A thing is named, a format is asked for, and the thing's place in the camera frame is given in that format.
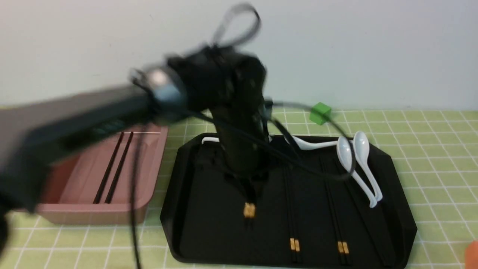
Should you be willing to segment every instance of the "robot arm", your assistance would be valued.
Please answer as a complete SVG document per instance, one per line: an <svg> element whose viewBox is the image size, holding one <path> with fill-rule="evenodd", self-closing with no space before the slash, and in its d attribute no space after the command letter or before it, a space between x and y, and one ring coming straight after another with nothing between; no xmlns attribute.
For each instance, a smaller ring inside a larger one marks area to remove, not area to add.
<svg viewBox="0 0 478 269"><path fill-rule="evenodd" d="M0 217L14 209L33 213L54 163L138 123L174 124L185 118L181 110L210 109L213 118L268 141L259 117L266 71L256 57L205 46L141 73L149 94L122 85L0 111ZM217 132L232 171L253 172L264 160L264 151L241 136L220 126Z"/></svg>

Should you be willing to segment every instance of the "white spoon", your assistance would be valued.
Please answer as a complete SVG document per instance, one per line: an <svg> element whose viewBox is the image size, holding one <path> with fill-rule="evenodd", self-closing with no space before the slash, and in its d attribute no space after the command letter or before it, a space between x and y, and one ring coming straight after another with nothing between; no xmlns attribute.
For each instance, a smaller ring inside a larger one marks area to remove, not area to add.
<svg viewBox="0 0 478 269"><path fill-rule="evenodd" d="M204 142L217 142L219 143L219 137L203 137L203 140L201 140L201 144L204 144Z"/></svg>
<svg viewBox="0 0 478 269"><path fill-rule="evenodd" d="M299 148L301 150L314 150L314 149L319 149L319 148L323 148L323 147L337 145L337 141L322 142L322 143L310 143L310 142L304 141L304 140L302 140L298 137L295 137L295 136L292 136L292 138L295 140L295 142L297 143L297 145L299 146Z"/></svg>
<svg viewBox="0 0 478 269"><path fill-rule="evenodd" d="M367 178L369 178L370 184L373 188L373 192L375 193L375 199L377 199L377 201L382 200L383 195L382 191L380 190L380 186L377 183L375 177L373 176L372 171L370 170L369 165L367 163L367 159L369 158L370 152L370 144L369 140L367 139L367 135L365 135L365 133L361 131L356 132L353 145L357 163L362 167L362 170L365 172Z"/></svg>
<svg viewBox="0 0 478 269"><path fill-rule="evenodd" d="M345 168L345 170L350 171L352 169L352 152L350 150L350 144L348 140L341 136L338 138L337 142L337 155L340 163ZM377 199L373 195L372 191L367 187L365 182L360 178L356 171L352 172L352 177L358 183L358 185L362 188L368 199L370 200L370 208L373 208L377 205Z"/></svg>

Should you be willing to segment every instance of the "pink tray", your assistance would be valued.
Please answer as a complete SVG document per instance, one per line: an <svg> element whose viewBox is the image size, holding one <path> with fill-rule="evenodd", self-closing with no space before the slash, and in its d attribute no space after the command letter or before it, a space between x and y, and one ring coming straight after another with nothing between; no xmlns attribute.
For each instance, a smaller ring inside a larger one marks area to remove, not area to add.
<svg viewBox="0 0 478 269"><path fill-rule="evenodd" d="M37 212L54 224L128 224L129 193L133 158L138 146L139 127L105 140L55 167ZM119 169L129 136L132 135L122 169ZM167 127L150 126L141 145L139 176L136 185L136 219L144 221L159 173ZM106 173L117 144L119 147ZM118 172L117 185L106 203L112 182ZM98 203L94 203L101 183L106 182Z"/></svg>

